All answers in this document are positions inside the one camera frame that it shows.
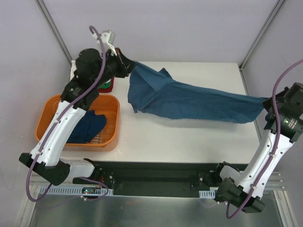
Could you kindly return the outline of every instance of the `red object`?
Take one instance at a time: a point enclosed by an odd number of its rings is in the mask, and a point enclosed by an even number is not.
[[[99,88],[99,93],[109,93],[113,90],[114,87],[114,77],[112,78],[112,81],[110,83],[110,86],[108,88]]]

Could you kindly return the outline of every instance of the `dark blue cloth in basket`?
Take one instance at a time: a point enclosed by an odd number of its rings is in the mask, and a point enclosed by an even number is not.
[[[89,143],[106,125],[104,115],[87,111],[72,131],[67,143]]]
[[[132,71],[128,90],[128,102],[135,113],[170,119],[248,123],[263,110],[264,100],[180,83],[165,68],[157,72],[141,63]]]

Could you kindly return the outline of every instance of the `gray wall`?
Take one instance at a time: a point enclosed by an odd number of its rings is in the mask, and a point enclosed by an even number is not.
[[[1,1],[0,28],[0,226],[15,227],[28,171],[18,158],[36,145],[43,105],[68,82],[69,64],[34,0]]]
[[[95,45],[87,25],[116,33],[138,61],[241,63],[276,0],[45,0],[73,56]]]
[[[288,0],[275,19],[260,46],[244,69],[244,76],[253,96],[271,96],[276,79],[291,64],[303,58],[303,1]],[[294,82],[303,83],[303,65],[298,66],[282,80],[279,90]],[[265,113],[258,118],[260,128],[265,126]],[[287,191],[299,223],[303,225],[303,138],[289,150],[279,168],[288,183]]]

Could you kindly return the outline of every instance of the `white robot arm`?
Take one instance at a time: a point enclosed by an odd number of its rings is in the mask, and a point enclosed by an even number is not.
[[[282,156],[303,133],[303,85],[294,83],[290,89],[277,95],[277,109],[281,122],[281,134],[277,146],[276,116],[272,98],[263,103],[268,111],[267,124],[262,140],[252,160],[242,174],[228,163],[220,163],[215,169],[221,179],[216,199],[240,207],[246,213],[261,212],[265,207],[261,201],[265,185]]]
[[[97,43],[100,43],[96,32],[92,29],[91,32]],[[105,31],[99,36],[106,52],[105,68],[100,81],[83,98],[80,97],[89,86],[95,83],[102,60],[104,60],[95,49],[81,51],[79,58],[73,62],[71,74],[74,76],[65,86],[50,125],[35,148],[30,153],[21,154],[19,158],[20,162],[31,167],[37,157],[33,171],[53,185],[61,184],[67,177],[92,176],[95,171],[92,161],[61,159],[62,149],[74,127],[98,97],[98,87],[113,77],[125,78],[129,76],[135,66],[135,62],[127,59],[119,48],[112,45],[115,36],[113,32]]]

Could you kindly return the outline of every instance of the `orange basket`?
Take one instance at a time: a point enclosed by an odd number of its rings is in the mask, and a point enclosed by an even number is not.
[[[55,115],[60,95],[51,97],[45,104],[39,123],[36,128],[36,138],[39,141]],[[118,144],[119,111],[120,104],[112,95],[99,95],[92,103],[89,110],[94,110],[96,115],[104,114],[106,117],[105,127],[90,143],[66,143],[64,150],[69,151],[111,151]]]

